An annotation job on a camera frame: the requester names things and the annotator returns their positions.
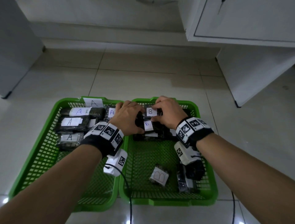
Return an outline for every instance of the black wrist strap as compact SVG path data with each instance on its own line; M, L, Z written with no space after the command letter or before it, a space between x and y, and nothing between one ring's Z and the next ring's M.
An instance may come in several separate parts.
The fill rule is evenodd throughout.
M202 119L186 117L178 124L176 136L182 144L188 148L195 146L197 141L203 139L214 131Z
M115 156L123 143L123 133L116 126L99 122L84 136L80 145L92 145L101 151L103 157Z

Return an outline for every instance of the black cable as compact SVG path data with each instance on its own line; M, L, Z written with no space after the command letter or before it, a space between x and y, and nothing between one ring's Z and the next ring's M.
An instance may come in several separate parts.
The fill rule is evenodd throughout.
M125 181L126 186L127 186L127 189L128 189L128 193L129 193L129 195L130 195L130 196L129 196L129 200L130 200L130 224L132 224L132 202L131 202L131 192L130 192L130 188L129 188L128 182L127 182L127 180L126 180L126 177L125 177L125 175L122 173L122 171L119 170L119 169L118 169L117 167L115 167L114 165L109 164L109 163L106 163L104 166L105 166L107 169L109 169L110 167L107 167L106 165L114 167L116 170L118 170L118 171L120 172L120 174L121 174L122 177L124 178L124 181Z
M235 197L234 197L234 193L232 192L232 200L234 202L234 214L232 216L232 224L234 224L235 222L235 212L236 212L236 203L235 203Z

